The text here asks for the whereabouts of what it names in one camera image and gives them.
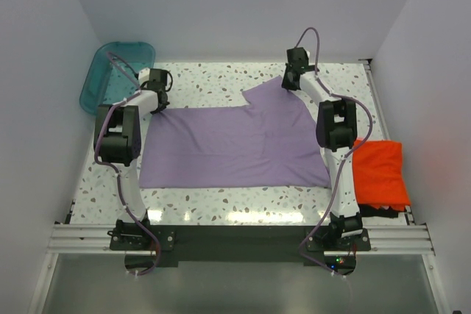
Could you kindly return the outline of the purple t shirt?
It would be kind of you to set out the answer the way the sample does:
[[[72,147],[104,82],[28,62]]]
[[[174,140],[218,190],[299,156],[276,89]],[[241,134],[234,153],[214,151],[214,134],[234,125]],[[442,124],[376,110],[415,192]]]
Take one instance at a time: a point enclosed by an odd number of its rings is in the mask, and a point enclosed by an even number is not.
[[[141,188],[322,187],[330,177],[305,103],[270,79],[238,107],[167,109],[152,116]]]

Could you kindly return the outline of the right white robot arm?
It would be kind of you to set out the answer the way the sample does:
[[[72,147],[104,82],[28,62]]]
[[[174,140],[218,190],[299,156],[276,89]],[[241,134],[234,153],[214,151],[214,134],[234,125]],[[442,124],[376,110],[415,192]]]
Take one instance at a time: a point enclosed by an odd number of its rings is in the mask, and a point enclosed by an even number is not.
[[[343,250],[363,229],[353,177],[353,147],[358,136],[356,103],[322,82],[303,47],[288,49],[286,56],[282,87],[301,90],[318,107],[316,139],[323,150],[332,187],[327,239],[333,248]]]

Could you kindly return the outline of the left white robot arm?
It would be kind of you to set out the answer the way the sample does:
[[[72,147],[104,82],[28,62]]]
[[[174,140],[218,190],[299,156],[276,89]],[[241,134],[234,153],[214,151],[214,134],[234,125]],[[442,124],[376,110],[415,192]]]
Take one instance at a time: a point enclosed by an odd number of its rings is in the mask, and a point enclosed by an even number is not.
[[[169,105],[173,76],[165,69],[145,68],[138,73],[137,90],[128,98],[97,109],[93,158],[111,168],[116,183],[118,219],[142,223],[147,211],[141,197],[137,161],[141,154],[141,119],[157,114]]]

